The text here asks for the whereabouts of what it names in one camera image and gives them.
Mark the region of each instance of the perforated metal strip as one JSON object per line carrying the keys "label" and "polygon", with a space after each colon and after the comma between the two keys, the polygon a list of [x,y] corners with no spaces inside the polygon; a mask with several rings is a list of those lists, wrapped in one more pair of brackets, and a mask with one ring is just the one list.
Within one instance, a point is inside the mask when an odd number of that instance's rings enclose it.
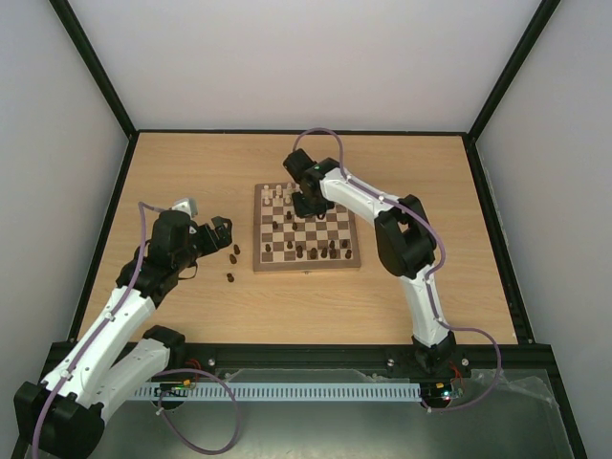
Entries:
{"label": "perforated metal strip", "polygon": [[[416,383],[263,383],[229,382],[238,402],[420,402]],[[150,401],[159,397],[160,385],[149,382],[128,400]],[[228,402],[219,384],[199,382],[194,389],[176,390],[164,400]]]}

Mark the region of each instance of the light wood surface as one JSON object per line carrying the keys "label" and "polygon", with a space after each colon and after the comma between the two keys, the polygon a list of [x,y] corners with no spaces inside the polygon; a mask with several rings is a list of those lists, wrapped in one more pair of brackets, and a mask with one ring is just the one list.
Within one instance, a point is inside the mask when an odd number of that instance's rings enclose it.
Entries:
{"label": "light wood surface", "polygon": [[[167,207],[197,199],[200,224],[215,215],[233,221],[242,253],[230,250],[200,260],[195,279],[183,281],[134,335],[154,324],[191,342],[403,344],[412,322],[397,278],[382,267],[374,230],[358,218],[361,269],[357,272],[252,271],[255,184],[289,180],[282,162],[294,136],[141,134],[98,277],[81,327],[83,335],[115,287],[120,268],[139,243],[138,201]],[[367,183],[396,194],[414,194],[447,246],[448,263],[436,274],[449,323],[482,328],[501,343],[516,343],[489,237],[458,137],[345,136],[347,167]],[[302,146],[315,160],[336,158],[327,136]],[[156,214],[147,214],[149,233]],[[227,281],[233,273],[235,282]],[[487,343],[459,333],[461,343]]]}

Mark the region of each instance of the wooden table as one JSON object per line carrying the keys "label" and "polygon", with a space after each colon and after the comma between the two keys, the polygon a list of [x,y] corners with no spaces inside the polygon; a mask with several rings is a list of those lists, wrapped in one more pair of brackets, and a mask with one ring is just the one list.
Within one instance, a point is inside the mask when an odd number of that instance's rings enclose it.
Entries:
{"label": "wooden table", "polygon": [[[374,231],[358,218],[358,272],[255,274],[252,218],[255,184],[289,180],[282,162],[294,136],[263,134],[141,134],[123,188],[80,335],[115,287],[120,268],[139,243],[138,201],[168,207],[197,199],[196,221],[233,221],[242,250],[202,258],[197,276],[183,281],[135,334],[161,324],[190,342],[293,344],[406,344],[412,322],[397,278],[381,265]],[[459,137],[344,136],[347,167],[367,183],[414,194],[447,246],[436,274],[445,316],[457,326],[482,328],[500,343],[516,343],[463,143]],[[336,158],[329,136],[300,144],[313,159]],[[149,233],[157,215],[147,214]],[[232,272],[235,282],[228,283]],[[334,288],[323,288],[334,284]],[[488,343],[459,333],[460,343]]]}

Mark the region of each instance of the white wall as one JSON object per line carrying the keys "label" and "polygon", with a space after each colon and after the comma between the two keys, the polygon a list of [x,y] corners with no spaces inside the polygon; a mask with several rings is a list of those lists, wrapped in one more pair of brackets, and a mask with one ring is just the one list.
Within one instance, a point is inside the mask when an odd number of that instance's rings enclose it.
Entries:
{"label": "white wall", "polygon": [[126,146],[49,2],[0,14],[0,457],[12,396],[66,339]]}
{"label": "white wall", "polygon": [[478,143],[590,457],[612,428],[612,2],[566,0]]}
{"label": "white wall", "polygon": [[139,128],[469,130],[539,0],[73,0]]}

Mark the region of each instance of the chessboard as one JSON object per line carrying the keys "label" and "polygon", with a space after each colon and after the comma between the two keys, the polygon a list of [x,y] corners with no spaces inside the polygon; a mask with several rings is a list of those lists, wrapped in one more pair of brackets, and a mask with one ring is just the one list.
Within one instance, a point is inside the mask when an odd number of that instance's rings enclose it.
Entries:
{"label": "chessboard", "polygon": [[253,263],[256,273],[351,270],[361,266],[355,214],[344,206],[319,218],[295,215],[297,184],[255,186]]}

